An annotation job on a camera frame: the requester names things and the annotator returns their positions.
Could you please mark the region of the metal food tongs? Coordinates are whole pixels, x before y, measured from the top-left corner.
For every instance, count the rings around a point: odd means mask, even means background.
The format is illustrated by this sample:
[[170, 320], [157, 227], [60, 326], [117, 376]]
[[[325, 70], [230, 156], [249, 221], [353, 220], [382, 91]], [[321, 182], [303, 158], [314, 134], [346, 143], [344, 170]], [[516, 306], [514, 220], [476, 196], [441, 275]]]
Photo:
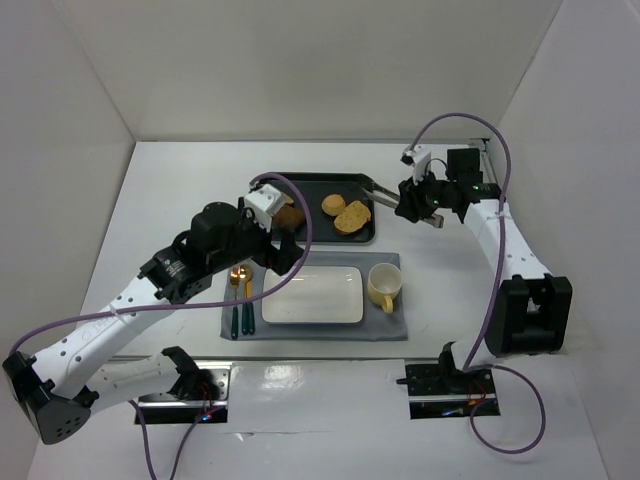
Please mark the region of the metal food tongs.
[[[398, 194], [382, 187], [374, 181], [359, 180], [356, 184], [370, 200], [392, 209], [397, 216], [410, 220], [404, 213], [397, 212], [397, 208], [400, 205], [400, 196]], [[439, 214], [432, 214], [428, 217], [419, 217], [417, 220], [412, 220], [412, 223], [417, 222], [423, 222], [436, 229], [441, 229], [444, 226], [444, 217]]]

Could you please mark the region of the bread slice with seeds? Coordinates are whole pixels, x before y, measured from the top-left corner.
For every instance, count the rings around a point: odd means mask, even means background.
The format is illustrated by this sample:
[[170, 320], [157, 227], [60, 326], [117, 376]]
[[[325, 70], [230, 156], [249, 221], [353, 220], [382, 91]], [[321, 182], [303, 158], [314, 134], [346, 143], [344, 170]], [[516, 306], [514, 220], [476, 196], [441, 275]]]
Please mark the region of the bread slice with seeds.
[[361, 201], [353, 201], [334, 219], [334, 229], [340, 235], [360, 231], [372, 219], [371, 210]]

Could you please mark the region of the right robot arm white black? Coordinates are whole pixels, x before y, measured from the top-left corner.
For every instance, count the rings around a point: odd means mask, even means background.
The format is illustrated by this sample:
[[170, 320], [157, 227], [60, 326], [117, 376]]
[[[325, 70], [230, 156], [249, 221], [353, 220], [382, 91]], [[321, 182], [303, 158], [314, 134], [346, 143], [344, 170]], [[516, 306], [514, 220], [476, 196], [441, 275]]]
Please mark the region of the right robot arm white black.
[[439, 210], [455, 213], [480, 245], [495, 279], [478, 336], [444, 346], [441, 362], [454, 373], [470, 372], [517, 355], [555, 353], [564, 344], [573, 288], [538, 259], [512, 218], [503, 189], [485, 181], [480, 153], [450, 149], [442, 178], [432, 154], [417, 147], [402, 162], [413, 169], [399, 185], [398, 216], [436, 228]]

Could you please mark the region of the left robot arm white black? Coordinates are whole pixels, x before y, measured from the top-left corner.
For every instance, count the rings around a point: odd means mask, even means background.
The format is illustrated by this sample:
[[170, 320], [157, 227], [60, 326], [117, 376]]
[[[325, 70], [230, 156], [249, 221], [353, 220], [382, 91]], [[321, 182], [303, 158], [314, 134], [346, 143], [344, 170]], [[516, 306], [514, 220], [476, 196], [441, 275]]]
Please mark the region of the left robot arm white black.
[[164, 391], [187, 398], [212, 387], [210, 374], [178, 346], [141, 361], [110, 359], [156, 322], [208, 289], [215, 274], [242, 261], [284, 275], [303, 255], [290, 219], [294, 210], [273, 196], [245, 196], [232, 206], [215, 202], [188, 230], [158, 251], [102, 311], [35, 354], [14, 347], [2, 368], [14, 398], [46, 445], [76, 433], [101, 410]]

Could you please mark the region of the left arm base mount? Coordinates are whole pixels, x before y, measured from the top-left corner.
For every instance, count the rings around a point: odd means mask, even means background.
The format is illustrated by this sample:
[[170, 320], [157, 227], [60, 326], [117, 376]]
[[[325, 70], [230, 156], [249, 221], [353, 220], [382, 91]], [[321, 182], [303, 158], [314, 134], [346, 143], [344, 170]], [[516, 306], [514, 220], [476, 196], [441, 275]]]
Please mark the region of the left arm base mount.
[[166, 392], [138, 398], [148, 425], [224, 424], [228, 421], [231, 367], [196, 362], [180, 347], [162, 351], [176, 365], [178, 380]]

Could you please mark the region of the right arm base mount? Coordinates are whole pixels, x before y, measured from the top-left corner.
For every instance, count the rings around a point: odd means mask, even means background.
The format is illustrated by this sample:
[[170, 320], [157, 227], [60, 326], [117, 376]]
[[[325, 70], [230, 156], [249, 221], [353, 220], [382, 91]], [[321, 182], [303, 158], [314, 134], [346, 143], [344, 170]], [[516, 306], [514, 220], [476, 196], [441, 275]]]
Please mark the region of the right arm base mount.
[[437, 360], [409, 361], [396, 384], [406, 388], [412, 420], [499, 416], [495, 383], [490, 370], [464, 373], [454, 366], [446, 344]]

